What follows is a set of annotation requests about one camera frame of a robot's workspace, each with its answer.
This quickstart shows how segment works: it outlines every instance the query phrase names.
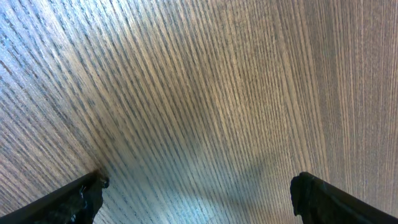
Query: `striped wood grain pattern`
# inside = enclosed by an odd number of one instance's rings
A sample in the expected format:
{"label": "striped wood grain pattern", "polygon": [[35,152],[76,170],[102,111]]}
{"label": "striped wood grain pattern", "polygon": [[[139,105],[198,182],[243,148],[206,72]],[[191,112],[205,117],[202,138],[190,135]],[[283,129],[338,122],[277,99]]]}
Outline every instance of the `striped wood grain pattern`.
{"label": "striped wood grain pattern", "polygon": [[0,215],[103,167],[95,223],[300,223],[303,170],[398,216],[397,1],[1,4]]}

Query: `wooden surface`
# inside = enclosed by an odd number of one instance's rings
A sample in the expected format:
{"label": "wooden surface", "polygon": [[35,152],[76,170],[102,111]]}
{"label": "wooden surface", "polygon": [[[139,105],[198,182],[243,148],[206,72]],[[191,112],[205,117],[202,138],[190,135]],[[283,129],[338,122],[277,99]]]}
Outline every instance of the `wooden surface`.
{"label": "wooden surface", "polygon": [[397,1],[5,1],[0,215],[103,167],[95,223],[300,223],[309,171],[398,216]]}

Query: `black object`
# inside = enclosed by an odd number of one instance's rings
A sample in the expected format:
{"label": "black object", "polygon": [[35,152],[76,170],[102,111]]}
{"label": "black object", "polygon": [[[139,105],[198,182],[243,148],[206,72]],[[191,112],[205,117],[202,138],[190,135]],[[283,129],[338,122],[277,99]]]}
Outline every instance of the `black object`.
{"label": "black object", "polygon": [[0,223],[93,223],[103,203],[102,188],[108,186],[109,179],[98,171],[86,174],[37,201],[1,217]]}
{"label": "black object", "polygon": [[398,223],[388,215],[308,172],[292,179],[290,185],[294,215],[304,224]]}

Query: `wood grain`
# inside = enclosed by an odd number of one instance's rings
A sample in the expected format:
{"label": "wood grain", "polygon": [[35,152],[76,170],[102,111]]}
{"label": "wood grain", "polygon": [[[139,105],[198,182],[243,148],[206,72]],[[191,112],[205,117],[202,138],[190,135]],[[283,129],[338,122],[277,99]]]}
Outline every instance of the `wood grain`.
{"label": "wood grain", "polygon": [[95,223],[300,223],[309,171],[398,216],[396,1],[3,1],[0,215],[102,167]]}

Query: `wooden table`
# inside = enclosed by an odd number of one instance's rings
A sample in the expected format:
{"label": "wooden table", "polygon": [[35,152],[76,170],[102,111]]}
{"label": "wooden table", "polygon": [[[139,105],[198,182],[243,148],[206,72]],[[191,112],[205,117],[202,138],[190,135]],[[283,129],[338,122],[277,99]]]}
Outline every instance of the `wooden table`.
{"label": "wooden table", "polygon": [[6,1],[0,215],[93,171],[95,223],[300,223],[309,171],[398,216],[396,1]]}

